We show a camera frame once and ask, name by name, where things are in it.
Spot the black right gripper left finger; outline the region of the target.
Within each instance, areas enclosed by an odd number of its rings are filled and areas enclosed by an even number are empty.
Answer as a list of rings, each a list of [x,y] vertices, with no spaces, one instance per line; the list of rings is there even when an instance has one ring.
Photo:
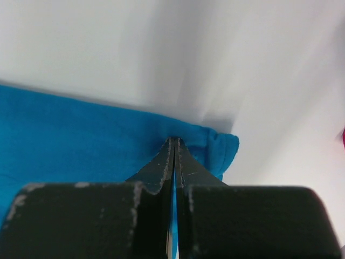
[[[1,258],[171,258],[173,140],[122,183],[30,183],[1,227]]]

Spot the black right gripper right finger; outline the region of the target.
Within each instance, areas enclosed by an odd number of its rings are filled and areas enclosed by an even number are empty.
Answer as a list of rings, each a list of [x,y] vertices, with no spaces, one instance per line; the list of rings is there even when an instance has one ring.
[[[229,186],[174,139],[180,258],[341,258],[316,192]]]

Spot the blue t-shirt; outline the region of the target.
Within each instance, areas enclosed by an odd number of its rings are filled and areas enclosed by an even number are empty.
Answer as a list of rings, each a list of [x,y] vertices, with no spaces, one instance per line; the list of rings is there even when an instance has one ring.
[[[30,183],[122,183],[141,170],[167,139],[222,181],[239,139],[161,115],[1,87],[1,221]],[[175,150],[172,254],[178,251]]]

